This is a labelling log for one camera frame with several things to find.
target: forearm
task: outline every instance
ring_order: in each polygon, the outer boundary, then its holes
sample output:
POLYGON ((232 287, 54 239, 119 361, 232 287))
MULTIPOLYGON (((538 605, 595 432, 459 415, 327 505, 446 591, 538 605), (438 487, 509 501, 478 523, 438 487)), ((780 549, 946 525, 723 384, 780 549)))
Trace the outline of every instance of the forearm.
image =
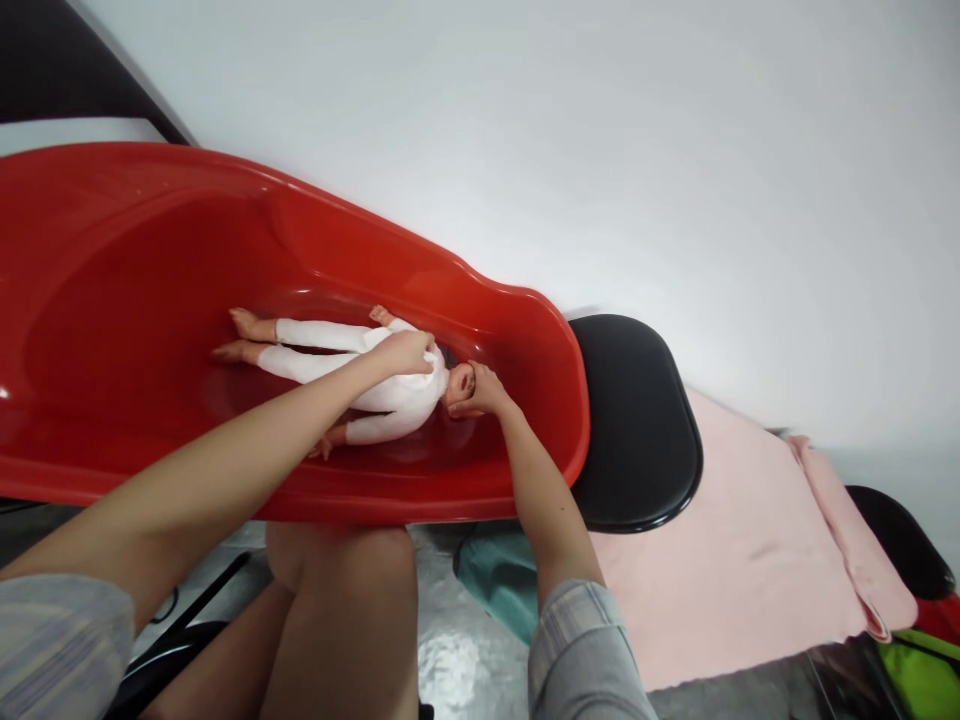
POLYGON ((267 501, 350 402, 383 379, 376 358, 362 355, 224 423, 80 513, 0 578, 74 572, 115 582, 134 597, 142 626, 172 587, 267 501))
POLYGON ((604 584, 583 517, 550 454, 517 405, 511 403, 497 416, 510 456, 517 516, 537 564, 541 608, 564 580, 604 584))

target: leg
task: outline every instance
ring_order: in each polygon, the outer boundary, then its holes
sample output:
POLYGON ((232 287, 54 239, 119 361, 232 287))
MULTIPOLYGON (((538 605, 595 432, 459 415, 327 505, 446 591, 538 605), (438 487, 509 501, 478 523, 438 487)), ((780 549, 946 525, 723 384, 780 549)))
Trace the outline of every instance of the leg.
POLYGON ((374 328, 341 325, 325 320, 277 320, 277 338, 284 345, 319 347, 327 350, 364 353, 370 344, 364 339, 374 328))
POLYGON ((279 345, 234 340, 218 347, 212 356, 214 360, 223 363, 243 362, 256 365, 268 373, 302 385, 343 367, 355 358, 356 354, 306 355, 279 345))
POLYGON ((293 593, 274 581, 150 703, 144 720, 256 718, 293 593))
POLYGON ((416 718, 417 577, 406 531, 271 524, 267 554, 296 597, 261 717, 416 718))
POLYGON ((233 308, 230 311, 237 335, 244 340, 261 343, 280 342, 284 345, 318 347, 326 350, 363 353, 370 349, 364 336, 374 328, 361 325, 341 325, 325 320, 261 320, 249 310, 233 308))

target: green bag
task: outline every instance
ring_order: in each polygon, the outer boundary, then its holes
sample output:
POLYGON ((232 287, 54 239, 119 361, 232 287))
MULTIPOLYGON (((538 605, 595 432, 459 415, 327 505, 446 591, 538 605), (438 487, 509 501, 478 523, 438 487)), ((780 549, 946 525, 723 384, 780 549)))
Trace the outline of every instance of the green bag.
POLYGON ((913 720, 960 718, 960 647, 919 630, 904 630, 878 649, 913 720))

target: doll foot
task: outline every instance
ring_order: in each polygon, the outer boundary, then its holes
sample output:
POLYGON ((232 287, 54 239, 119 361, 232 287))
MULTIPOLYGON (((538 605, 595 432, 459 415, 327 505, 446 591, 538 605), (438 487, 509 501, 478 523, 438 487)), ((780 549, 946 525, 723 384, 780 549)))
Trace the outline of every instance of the doll foot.
POLYGON ((230 311, 233 324, 237 326, 237 335, 244 340, 254 342, 276 342, 277 321, 261 320, 249 310, 233 308, 230 311))
POLYGON ((217 362, 225 364, 244 362, 247 359, 249 351, 256 347, 255 343, 249 340, 234 340, 226 345, 221 345, 212 353, 210 357, 217 362))

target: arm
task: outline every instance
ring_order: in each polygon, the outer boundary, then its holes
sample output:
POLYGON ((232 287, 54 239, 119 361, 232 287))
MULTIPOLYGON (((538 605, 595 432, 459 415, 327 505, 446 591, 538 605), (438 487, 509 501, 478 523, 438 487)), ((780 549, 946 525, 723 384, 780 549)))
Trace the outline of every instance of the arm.
POLYGON ((377 305, 370 311, 370 319, 380 323, 383 327, 393 332, 402 332, 403 330, 417 331, 413 325, 402 318, 398 318, 383 305, 377 305))
POLYGON ((0 571, 87 575, 119 585, 137 629, 173 587, 273 494, 358 396, 424 372, 427 333, 397 333, 307 385, 224 423, 151 465, 0 571))
POLYGON ((470 364, 476 372, 476 390, 470 400, 451 408, 451 414, 454 409, 475 409, 493 413, 500 421, 510 457, 517 517, 537 564, 541 610, 550 591, 564 580, 604 585, 593 543, 563 475, 496 374, 485 365, 470 364))
POLYGON ((371 415, 335 425, 327 431, 320 443, 323 459, 329 460, 333 449, 343 445, 374 445, 409 435, 427 421, 433 408, 431 405, 397 410, 387 415, 371 415))

